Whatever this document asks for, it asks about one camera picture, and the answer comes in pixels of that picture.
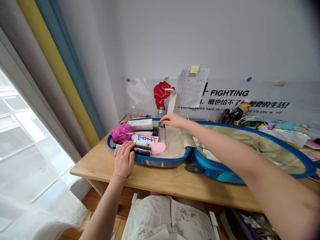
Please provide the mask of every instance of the black bottle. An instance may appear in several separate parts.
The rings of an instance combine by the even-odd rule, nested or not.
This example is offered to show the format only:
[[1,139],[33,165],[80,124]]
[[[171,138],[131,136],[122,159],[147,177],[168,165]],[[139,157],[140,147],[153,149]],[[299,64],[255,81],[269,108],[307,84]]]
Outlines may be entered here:
[[[120,145],[122,145],[122,142],[116,141],[116,142],[114,142],[112,148],[113,148],[113,149],[116,149],[116,148],[119,147]],[[131,151],[134,151],[135,154],[139,154],[139,155],[143,155],[143,156],[147,156],[147,157],[150,157],[150,156],[151,156],[151,147],[135,145],[135,146],[131,149]]]

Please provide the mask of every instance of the floral fabric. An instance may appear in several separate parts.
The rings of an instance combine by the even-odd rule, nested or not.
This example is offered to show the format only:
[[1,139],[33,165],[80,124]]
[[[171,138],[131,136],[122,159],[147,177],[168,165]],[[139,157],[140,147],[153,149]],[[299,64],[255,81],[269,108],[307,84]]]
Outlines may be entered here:
[[128,239],[215,240],[209,217],[170,196],[137,199]]

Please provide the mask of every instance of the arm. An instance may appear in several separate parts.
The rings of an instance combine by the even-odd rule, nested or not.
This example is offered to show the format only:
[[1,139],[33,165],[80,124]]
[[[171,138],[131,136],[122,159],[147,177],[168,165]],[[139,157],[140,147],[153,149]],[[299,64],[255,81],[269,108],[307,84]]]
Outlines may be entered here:
[[319,231],[320,198],[246,144],[177,114],[160,121],[185,128],[253,192],[282,239],[314,239]]
[[124,186],[124,179],[132,172],[134,164],[134,152],[130,152],[135,143],[125,142],[114,151],[114,173],[103,194],[101,201],[94,212],[88,226],[80,239],[110,239],[114,221],[117,215],[120,195]]

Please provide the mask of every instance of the red fist sticker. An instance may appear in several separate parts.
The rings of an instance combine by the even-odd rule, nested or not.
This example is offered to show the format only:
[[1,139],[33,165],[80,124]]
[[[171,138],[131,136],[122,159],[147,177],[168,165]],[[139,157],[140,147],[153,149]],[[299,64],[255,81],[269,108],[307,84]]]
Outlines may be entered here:
[[157,109],[160,109],[160,107],[164,107],[164,100],[170,96],[170,92],[164,90],[165,88],[171,88],[171,85],[166,81],[163,81],[163,82],[159,82],[159,84],[156,85],[153,89],[154,98],[156,99]]

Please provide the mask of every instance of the pink sponge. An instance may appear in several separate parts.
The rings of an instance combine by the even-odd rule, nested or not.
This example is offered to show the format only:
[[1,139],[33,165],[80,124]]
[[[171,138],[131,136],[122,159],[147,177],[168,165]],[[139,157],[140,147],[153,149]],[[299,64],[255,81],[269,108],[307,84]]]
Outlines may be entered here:
[[154,143],[151,144],[151,154],[159,154],[163,153],[167,149],[167,145],[165,143]]
[[125,141],[130,141],[132,134],[134,133],[133,127],[128,122],[117,125],[114,127],[110,133],[114,141],[120,141],[124,143]]

